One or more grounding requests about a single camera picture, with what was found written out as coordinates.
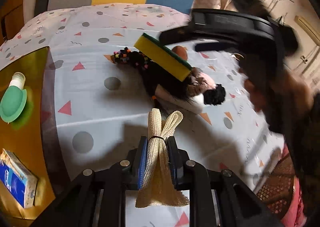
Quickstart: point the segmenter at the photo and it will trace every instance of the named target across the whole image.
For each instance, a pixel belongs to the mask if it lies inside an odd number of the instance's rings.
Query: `wall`
[[[268,0],[266,5],[268,6],[272,0]],[[287,59],[287,65],[290,69],[294,69],[301,62],[301,55],[308,55],[310,51],[315,47],[313,40],[301,29],[293,20],[296,15],[303,16],[315,29],[320,32],[320,19],[318,18],[316,12],[312,8],[308,0],[293,0],[294,3],[290,1],[279,1],[276,7],[272,11],[274,18],[277,18],[281,15],[287,16],[285,18],[285,23],[293,27],[297,32],[297,37],[300,43],[300,49],[297,51],[294,57]],[[307,64],[303,64],[296,70],[300,74]]]

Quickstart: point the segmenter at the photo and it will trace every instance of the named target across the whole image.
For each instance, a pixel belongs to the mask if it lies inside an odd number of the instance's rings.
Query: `brown egg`
[[[187,51],[184,49],[184,47],[181,46],[175,46],[172,51],[176,53],[179,57],[181,57],[183,60],[188,60],[188,54]]]

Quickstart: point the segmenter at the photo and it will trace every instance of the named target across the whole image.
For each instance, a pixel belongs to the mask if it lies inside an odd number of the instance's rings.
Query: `tablecloth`
[[[59,143],[68,174],[102,170],[124,159],[147,135],[152,101],[138,71],[116,65],[110,55],[133,45],[145,32],[185,25],[189,16],[165,6],[107,4],[49,11],[33,18],[0,47],[0,68],[43,46],[49,46],[55,69],[54,107]],[[206,106],[200,115],[162,102],[184,119],[175,138],[190,159],[206,168],[229,168],[252,190],[271,171],[283,149],[283,137],[269,132],[242,86],[237,62],[226,52],[193,51],[195,40],[180,43],[188,62],[226,89],[226,101]],[[127,192],[127,226],[187,226],[187,207],[135,208],[136,192]]]

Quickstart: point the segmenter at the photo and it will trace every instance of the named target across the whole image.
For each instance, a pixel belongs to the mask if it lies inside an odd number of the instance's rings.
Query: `gray circle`
[[[63,65],[63,60],[57,60],[56,62],[53,62],[49,65],[49,68],[51,70],[55,70],[55,69],[58,69],[58,68],[61,68]]]
[[[82,172],[82,174],[85,175],[85,176],[90,176],[90,175],[92,175],[92,170],[91,169],[86,169],[86,170],[84,170]]]
[[[196,165],[196,163],[193,160],[187,160],[186,165],[190,166],[190,167],[194,167]]]
[[[258,174],[254,174],[253,178],[252,178],[252,182],[254,185],[256,185],[258,183],[259,180],[259,175]]]
[[[120,162],[120,165],[123,166],[123,167],[127,167],[130,165],[130,161],[129,160],[122,160]]]
[[[78,153],[88,153],[93,148],[93,138],[86,131],[80,131],[73,136],[72,146]]]
[[[268,142],[267,142],[267,136],[262,135],[262,139],[264,140],[264,142],[265,142],[266,144],[268,144]]]
[[[109,41],[109,39],[108,38],[100,38],[100,39],[98,39],[98,41],[101,43],[106,43]]]
[[[224,176],[229,177],[229,176],[232,175],[232,171],[229,170],[229,169],[225,169],[225,170],[222,170],[222,174],[223,174]]]
[[[228,117],[223,118],[223,123],[228,129],[232,129],[232,122]]]
[[[121,81],[116,77],[109,77],[104,80],[104,86],[109,90],[118,90],[120,88]]]

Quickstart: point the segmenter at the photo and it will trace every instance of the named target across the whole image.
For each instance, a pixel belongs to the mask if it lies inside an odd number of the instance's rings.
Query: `black scrunchie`
[[[217,84],[215,89],[207,90],[203,93],[204,104],[220,105],[226,98],[226,90],[221,84]]]

